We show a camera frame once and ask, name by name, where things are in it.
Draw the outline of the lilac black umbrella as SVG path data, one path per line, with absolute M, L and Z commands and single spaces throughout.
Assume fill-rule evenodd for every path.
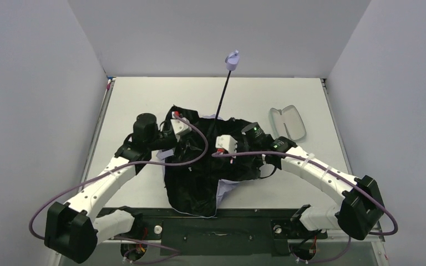
M 227 120 L 217 116 L 201 117 L 198 111 L 174 105 L 165 123 L 170 122 L 172 111 L 178 111 L 201 134 L 191 131 L 182 136 L 176 146 L 170 149 L 173 154 L 164 160 L 167 163 L 164 182 L 168 201 L 180 213 L 212 217 L 224 194 L 240 182 L 261 178 L 260 167 L 264 163 L 259 155 L 238 158 L 212 156 L 218 152 L 215 141 L 221 135 L 231 135 L 237 141 L 237 152 L 242 152 L 241 130 L 253 122 L 234 117 Z

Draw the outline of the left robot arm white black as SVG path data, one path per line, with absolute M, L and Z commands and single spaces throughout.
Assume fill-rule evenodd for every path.
M 119 210 L 99 217 L 105 204 L 151 160 L 156 150 L 173 148 L 177 138 L 166 122 L 159 129 L 156 116 L 138 115 L 133 131 L 115 151 L 99 177 L 92 178 L 65 203 L 54 202 L 47 210 L 44 245 L 76 263 L 86 261 L 104 241 L 130 231 L 135 217 Z

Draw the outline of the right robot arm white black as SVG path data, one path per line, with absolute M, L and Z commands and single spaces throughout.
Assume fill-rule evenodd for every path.
M 373 178 L 343 173 L 286 137 L 274 139 L 256 122 L 241 133 L 246 151 L 260 151 L 265 163 L 300 177 L 334 201 L 327 208 L 302 207 L 297 219 L 308 231 L 342 230 L 362 241 L 383 215 L 383 200 Z

